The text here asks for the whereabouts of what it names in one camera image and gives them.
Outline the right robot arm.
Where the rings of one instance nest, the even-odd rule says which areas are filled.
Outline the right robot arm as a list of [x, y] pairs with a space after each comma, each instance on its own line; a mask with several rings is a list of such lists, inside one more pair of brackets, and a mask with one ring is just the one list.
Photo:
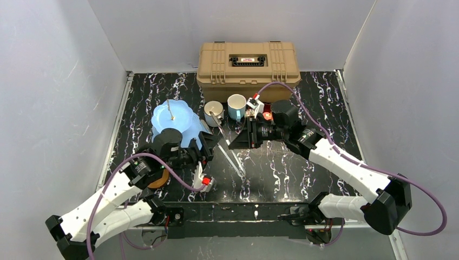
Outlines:
[[281, 141], [293, 153], [315, 163], [358, 191], [358, 196], [324, 194], [311, 203], [311, 210], [325, 218], [366, 222], [390, 235], [412, 206], [411, 189], [402, 175], [377, 173], [345, 150], [329, 143], [325, 134], [301, 122], [298, 109], [287, 100], [271, 104], [273, 119], [248, 116], [230, 149], [255, 149], [264, 141]]

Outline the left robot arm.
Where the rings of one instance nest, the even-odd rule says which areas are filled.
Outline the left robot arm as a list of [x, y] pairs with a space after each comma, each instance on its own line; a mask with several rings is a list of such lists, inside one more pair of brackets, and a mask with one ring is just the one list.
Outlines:
[[187, 147], [182, 147], [182, 140], [179, 130], [162, 130], [150, 144], [120, 163], [107, 182], [81, 205], [62, 216], [50, 216], [45, 224], [61, 255], [65, 259], [93, 259], [98, 246], [130, 228], [148, 223], [178, 225], [174, 216], [182, 216], [183, 211], [168, 208], [156, 195], [125, 209], [121, 206], [162, 177], [177, 178], [179, 170], [194, 172], [191, 184], [182, 182], [186, 189], [211, 189], [214, 179], [204, 174], [204, 168], [213, 159], [220, 138], [201, 131]]

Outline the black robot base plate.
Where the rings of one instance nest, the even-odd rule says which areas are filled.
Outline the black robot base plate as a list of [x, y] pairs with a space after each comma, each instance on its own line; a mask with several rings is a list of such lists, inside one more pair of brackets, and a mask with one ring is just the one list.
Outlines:
[[327, 219], [301, 202], [167, 202], [170, 238], [287, 237], [329, 242], [340, 218]]

